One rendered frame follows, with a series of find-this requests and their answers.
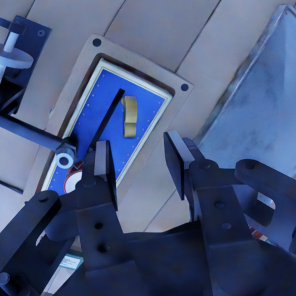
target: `metal bar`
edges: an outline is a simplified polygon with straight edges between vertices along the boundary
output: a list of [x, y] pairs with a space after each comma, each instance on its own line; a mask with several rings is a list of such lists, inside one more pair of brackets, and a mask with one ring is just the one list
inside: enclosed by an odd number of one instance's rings
[[9, 189], [11, 189], [11, 190], [14, 190], [15, 192], [17, 192], [17, 193], [19, 193], [19, 194], [23, 194], [23, 193], [24, 193], [21, 189], [18, 189], [18, 188], [16, 188], [16, 187], [13, 187], [13, 186], [11, 186], [11, 185], [5, 183], [5, 182], [0, 181], [0, 185], [3, 185], [3, 186], [5, 186], [5, 187], [7, 187], [7, 188], [9, 188]]
[[56, 151], [63, 141], [58, 136], [6, 115], [3, 112], [0, 112], [0, 127], [53, 151]]
[[119, 91], [118, 91], [118, 93], [117, 93], [117, 95], [115, 96], [115, 98], [114, 98], [114, 100], [113, 100], [113, 102], [112, 102], [109, 110], [107, 111], [104, 119], [102, 120], [100, 126], [98, 127], [97, 132], [95, 133], [95, 135], [94, 135], [94, 137], [93, 137], [93, 139], [92, 139], [92, 141], [91, 141], [91, 143], [89, 145], [88, 150], [90, 150], [90, 148], [92, 150], [95, 149], [97, 142], [99, 141], [99, 139], [100, 139], [100, 137], [101, 137], [101, 135], [102, 135], [105, 127], [107, 126], [107, 124], [108, 124], [108, 122], [109, 122], [109, 120], [110, 120], [113, 112], [115, 111], [118, 103], [122, 99], [124, 93], [125, 93], [125, 90], [123, 90], [123, 89], [120, 88]]

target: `blue panel with white border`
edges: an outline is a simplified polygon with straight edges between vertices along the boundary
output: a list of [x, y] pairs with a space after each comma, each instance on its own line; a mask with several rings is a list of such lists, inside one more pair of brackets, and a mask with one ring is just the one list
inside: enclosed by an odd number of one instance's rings
[[[163, 97], [103, 69], [89, 93], [70, 135], [79, 143], [76, 161], [83, 160], [119, 89], [125, 90], [123, 96], [136, 97], [137, 122], [135, 138], [124, 138], [124, 106], [120, 102], [100, 137], [100, 141], [110, 141], [116, 179], [164, 104]], [[67, 169], [57, 166], [48, 189], [56, 191], [59, 195], [65, 194], [66, 173]]]

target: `yellow wooden piece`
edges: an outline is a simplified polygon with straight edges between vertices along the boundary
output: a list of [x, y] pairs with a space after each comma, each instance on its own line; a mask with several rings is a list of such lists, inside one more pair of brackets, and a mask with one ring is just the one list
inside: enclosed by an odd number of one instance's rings
[[136, 136], [137, 109], [135, 96], [123, 97], [123, 133], [125, 138], [134, 138]]

